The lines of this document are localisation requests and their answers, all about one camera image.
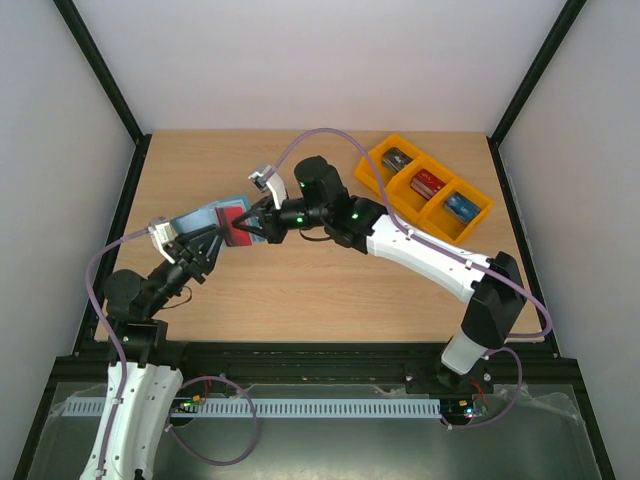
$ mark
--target wooden tabletop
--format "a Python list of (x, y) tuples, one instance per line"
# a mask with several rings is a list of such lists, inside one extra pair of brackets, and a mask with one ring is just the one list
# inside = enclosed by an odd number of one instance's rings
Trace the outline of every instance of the wooden tabletop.
[[(246, 193), (252, 202), (258, 200), (261, 194), (247, 175), (260, 164), (273, 164), (299, 133), (155, 132), (127, 232), (144, 228), (154, 217), (173, 218), (231, 195)], [(486, 255), (503, 250), (520, 262), (484, 134), (399, 133), (496, 201), (461, 246)], [(367, 149), (388, 134), (353, 132)], [(352, 175), (360, 155), (329, 134), (304, 141), (281, 168), (292, 196), (297, 192), (293, 167), (312, 155), (333, 164), (352, 194), (376, 199)], [(143, 237), (121, 248), (116, 269), (130, 268), (146, 276), (161, 261), (150, 239)], [(524, 272), (521, 262), (520, 271)], [(205, 284), (190, 285), (190, 303), (156, 316), (169, 323), (171, 340), (446, 341), (459, 331), (465, 312), (465, 305), (442, 287), (404, 267), (333, 242), (307, 242), (296, 232), (290, 232), (282, 245), (227, 248)], [(514, 331), (539, 330), (535, 309), (527, 304)], [(104, 339), (104, 331), (97, 338)]]

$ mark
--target yellow tray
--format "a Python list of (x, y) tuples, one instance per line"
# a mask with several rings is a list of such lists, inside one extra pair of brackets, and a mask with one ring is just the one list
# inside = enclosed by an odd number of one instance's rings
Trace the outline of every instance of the yellow tray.
[[(412, 161), (396, 174), (382, 164), (382, 155), (392, 147), (400, 149), (412, 158)], [(380, 145), (369, 150), (369, 155), (380, 172), (385, 191), (396, 212), (421, 230), (441, 240), (454, 245), (461, 243), (493, 207), (493, 200), (400, 135), (389, 136)], [(411, 188), (411, 179), (423, 168), (445, 183), (445, 186), (429, 200)], [(362, 157), (354, 176), (380, 195), (380, 189), (366, 158)], [(480, 213), (466, 225), (444, 209), (445, 200), (454, 192), (464, 195), (480, 208)]]

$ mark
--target black metal frame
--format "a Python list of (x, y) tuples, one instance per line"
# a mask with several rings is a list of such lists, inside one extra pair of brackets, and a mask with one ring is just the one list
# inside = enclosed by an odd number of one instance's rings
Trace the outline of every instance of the black metal frame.
[[(107, 243), (110, 243), (124, 233), (151, 135), (144, 135), (138, 127), (73, 1), (53, 1), (136, 144), (107, 238)], [(586, 0), (568, 0), (566, 2), (495, 132), (490, 138), (487, 138), (524, 270), (532, 293), (541, 300), (540, 285), (504, 164), (500, 158), (499, 147), (585, 3)], [(113, 250), (105, 255), (100, 263), (94, 281), (94, 289), (99, 292), (99, 295), (101, 295), (104, 281), (113, 271), (116, 258), (117, 250)], [(27, 476), (57, 385), (62, 382), (104, 382), (106, 380), (105, 365), (108, 347), (105, 342), (94, 340), (96, 325), (97, 318), (88, 305), (81, 321), (73, 350), (74, 354), (68, 357), (59, 357), (55, 362), (16, 470), (15, 479), (23, 479)], [(200, 372), (225, 373), (240, 384), (292, 382), (370, 384), (372, 378), (376, 379), (375, 383), (381, 385), (398, 384), (404, 382), (408, 368), (420, 368), (421, 365), (426, 368), (432, 365), (443, 347), (443, 343), (229, 344), (189, 342), (184, 355), (187, 363), (183, 365), (183, 368), (187, 377), (190, 373), (192, 375)], [(559, 356), (558, 346), (553, 335), (549, 335), (543, 343), (515, 344), (513, 348), (522, 360), (527, 383), (569, 384), (573, 386), (602, 477), (613, 479), (613, 470), (577, 362)], [(489, 362), (495, 382), (515, 383), (517, 371), (510, 356), (496, 355)]]

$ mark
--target white wall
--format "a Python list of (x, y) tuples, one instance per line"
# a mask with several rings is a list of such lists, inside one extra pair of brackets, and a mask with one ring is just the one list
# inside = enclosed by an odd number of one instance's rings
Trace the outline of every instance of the white wall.
[(142, 129), (490, 133), (564, 0), (77, 0)]
[(502, 148), (620, 479), (640, 471), (638, 19), (637, 1), (587, 2)]
[(0, 479), (71, 353), (132, 152), (53, 2), (0, 2)]

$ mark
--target cable connector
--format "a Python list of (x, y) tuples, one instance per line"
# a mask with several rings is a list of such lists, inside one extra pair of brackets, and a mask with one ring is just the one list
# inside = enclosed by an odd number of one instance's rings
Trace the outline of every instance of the cable connector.
[(149, 222), (149, 234), (151, 235), (151, 243), (160, 255), (166, 258), (169, 263), (174, 264), (176, 261), (165, 250), (164, 246), (171, 243), (178, 236), (173, 229), (171, 222), (165, 217), (157, 217)]
[(258, 190), (261, 192), (269, 190), (273, 197), (273, 204), (275, 205), (276, 210), (280, 210), (282, 202), (288, 197), (287, 189), (284, 186), (282, 178), (280, 178), (280, 175), (278, 175), (271, 165), (260, 165), (251, 172), (249, 180), (251, 180), (251, 182), (258, 187)]

